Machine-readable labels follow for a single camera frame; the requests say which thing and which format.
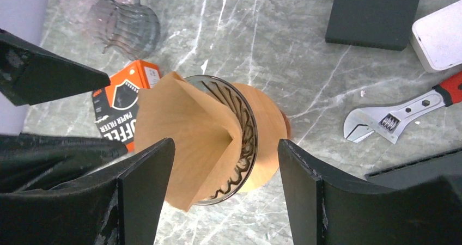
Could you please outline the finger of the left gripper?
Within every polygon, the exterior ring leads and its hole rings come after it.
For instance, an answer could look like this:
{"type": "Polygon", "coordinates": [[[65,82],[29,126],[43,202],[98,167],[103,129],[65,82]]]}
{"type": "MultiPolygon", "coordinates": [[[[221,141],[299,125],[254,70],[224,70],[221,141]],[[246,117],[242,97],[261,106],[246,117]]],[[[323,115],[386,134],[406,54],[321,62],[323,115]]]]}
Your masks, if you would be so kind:
{"type": "Polygon", "coordinates": [[[1,93],[16,106],[59,100],[110,84],[102,71],[1,30],[1,93]]]}
{"type": "Polygon", "coordinates": [[[1,136],[1,193],[51,189],[128,153],[104,138],[1,136]]]}

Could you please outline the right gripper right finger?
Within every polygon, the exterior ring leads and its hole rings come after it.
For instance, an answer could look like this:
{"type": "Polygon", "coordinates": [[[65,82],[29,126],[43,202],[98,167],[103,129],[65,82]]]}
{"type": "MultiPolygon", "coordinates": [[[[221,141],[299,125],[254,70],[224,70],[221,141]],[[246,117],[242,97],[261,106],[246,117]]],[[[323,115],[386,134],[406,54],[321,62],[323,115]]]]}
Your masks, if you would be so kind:
{"type": "Polygon", "coordinates": [[[295,244],[461,244],[461,177],[405,189],[357,178],[288,139],[279,166],[295,244]]]}

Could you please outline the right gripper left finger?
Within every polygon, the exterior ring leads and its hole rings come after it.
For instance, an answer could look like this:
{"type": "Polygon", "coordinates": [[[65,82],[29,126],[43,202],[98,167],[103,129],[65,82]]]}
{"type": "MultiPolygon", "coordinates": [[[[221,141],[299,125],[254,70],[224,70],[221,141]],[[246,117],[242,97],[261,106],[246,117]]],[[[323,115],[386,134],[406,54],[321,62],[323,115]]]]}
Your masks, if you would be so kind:
{"type": "Polygon", "coordinates": [[[153,244],[174,154],[165,138],[51,189],[1,193],[1,244],[153,244]]]}

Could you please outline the orange coffee filter box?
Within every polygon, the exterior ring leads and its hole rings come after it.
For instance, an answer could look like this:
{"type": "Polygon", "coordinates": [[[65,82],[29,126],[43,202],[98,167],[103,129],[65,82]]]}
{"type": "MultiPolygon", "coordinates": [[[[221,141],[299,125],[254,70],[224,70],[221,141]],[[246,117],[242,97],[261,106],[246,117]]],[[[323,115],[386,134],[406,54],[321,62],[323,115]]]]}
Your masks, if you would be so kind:
{"type": "Polygon", "coordinates": [[[92,92],[95,125],[102,137],[134,151],[135,123],[140,89],[150,89],[161,78],[156,64],[135,60],[110,77],[111,84],[92,92]]]}

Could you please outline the brown paper coffee filter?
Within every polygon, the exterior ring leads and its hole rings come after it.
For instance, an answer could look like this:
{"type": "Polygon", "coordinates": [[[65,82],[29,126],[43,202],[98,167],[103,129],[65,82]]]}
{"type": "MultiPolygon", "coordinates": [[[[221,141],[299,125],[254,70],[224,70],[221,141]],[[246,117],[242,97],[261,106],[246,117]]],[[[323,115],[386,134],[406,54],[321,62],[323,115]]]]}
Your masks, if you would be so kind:
{"type": "Polygon", "coordinates": [[[138,93],[135,152],[172,138],[175,155],[165,200],[188,211],[231,176],[240,157],[242,129],[236,115],[176,72],[138,93]]]}

